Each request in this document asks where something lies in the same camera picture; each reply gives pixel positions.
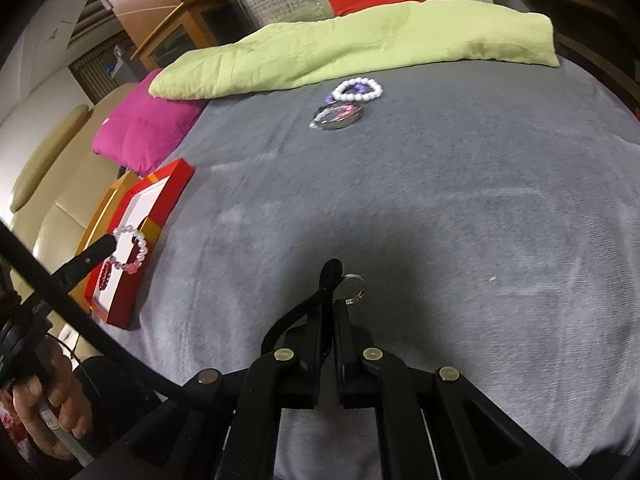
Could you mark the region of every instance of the pink pillow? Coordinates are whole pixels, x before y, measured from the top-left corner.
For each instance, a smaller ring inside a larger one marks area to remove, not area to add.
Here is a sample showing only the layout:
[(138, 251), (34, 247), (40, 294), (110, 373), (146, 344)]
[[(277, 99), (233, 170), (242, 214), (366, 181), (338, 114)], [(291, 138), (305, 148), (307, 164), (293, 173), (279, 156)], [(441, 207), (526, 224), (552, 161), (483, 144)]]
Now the pink pillow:
[(140, 175), (156, 170), (189, 133), (207, 101), (168, 101), (149, 95), (153, 70), (116, 106), (95, 135), (94, 153)]

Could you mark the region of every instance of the light green pillow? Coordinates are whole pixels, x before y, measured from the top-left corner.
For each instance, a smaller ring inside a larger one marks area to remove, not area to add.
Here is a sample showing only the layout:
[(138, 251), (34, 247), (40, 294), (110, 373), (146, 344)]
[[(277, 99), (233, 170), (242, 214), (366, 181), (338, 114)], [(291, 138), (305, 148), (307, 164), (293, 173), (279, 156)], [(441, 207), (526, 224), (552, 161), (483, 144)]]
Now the light green pillow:
[(459, 59), (559, 64), (551, 21), (542, 14), (472, 0), (428, 0), (324, 22), (272, 23), (235, 44), (183, 54), (156, 76), (149, 93), (211, 99)]

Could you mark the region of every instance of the gray blanket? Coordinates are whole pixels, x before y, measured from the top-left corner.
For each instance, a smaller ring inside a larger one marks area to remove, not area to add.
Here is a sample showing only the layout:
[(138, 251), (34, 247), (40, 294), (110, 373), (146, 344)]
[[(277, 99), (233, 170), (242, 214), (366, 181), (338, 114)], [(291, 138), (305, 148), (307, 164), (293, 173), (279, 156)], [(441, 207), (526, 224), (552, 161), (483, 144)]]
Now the gray blanket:
[[(212, 101), (172, 155), (195, 175), (118, 341), (172, 380), (258, 357), (340, 258), (354, 322), (454, 365), (567, 465), (640, 425), (640, 125), (595, 79), (491, 61), (372, 75), (363, 119), (310, 130), (336, 86)], [(285, 412), (276, 475), (380, 477), (374, 416)]]

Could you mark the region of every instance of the white wall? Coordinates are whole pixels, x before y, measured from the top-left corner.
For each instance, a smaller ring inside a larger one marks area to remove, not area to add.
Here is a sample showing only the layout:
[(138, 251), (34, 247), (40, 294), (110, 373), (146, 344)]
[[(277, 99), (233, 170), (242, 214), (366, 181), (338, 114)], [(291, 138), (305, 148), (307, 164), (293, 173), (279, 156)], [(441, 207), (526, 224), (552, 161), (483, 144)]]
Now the white wall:
[(24, 46), (24, 33), (15, 43), (9, 57), (0, 69), (0, 124), (18, 104), (20, 93), (20, 60)]
[(9, 196), (24, 163), (49, 131), (79, 104), (92, 106), (67, 67), (47, 79), (0, 126), (0, 218), (9, 224)]
[(22, 99), (62, 66), (68, 65), (65, 58), (69, 38), (86, 1), (47, 0), (29, 22), (21, 71), (29, 91), (26, 94), (22, 92)]

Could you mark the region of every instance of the human hand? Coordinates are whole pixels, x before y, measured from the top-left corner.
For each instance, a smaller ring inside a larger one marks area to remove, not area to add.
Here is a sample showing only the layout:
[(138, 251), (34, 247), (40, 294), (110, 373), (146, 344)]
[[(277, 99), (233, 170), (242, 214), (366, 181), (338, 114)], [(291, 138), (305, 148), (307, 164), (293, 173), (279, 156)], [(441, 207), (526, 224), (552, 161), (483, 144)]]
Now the human hand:
[[(74, 377), (71, 361), (57, 344), (50, 345), (49, 363), (53, 377), (49, 385), (49, 402), (60, 408), (58, 422), (74, 437), (82, 438), (92, 429), (91, 403), (84, 396), (82, 386)], [(66, 447), (55, 437), (40, 418), (36, 407), (42, 398), (40, 380), (33, 376), (14, 386), (15, 411), (42, 452), (61, 460), (73, 458)]]

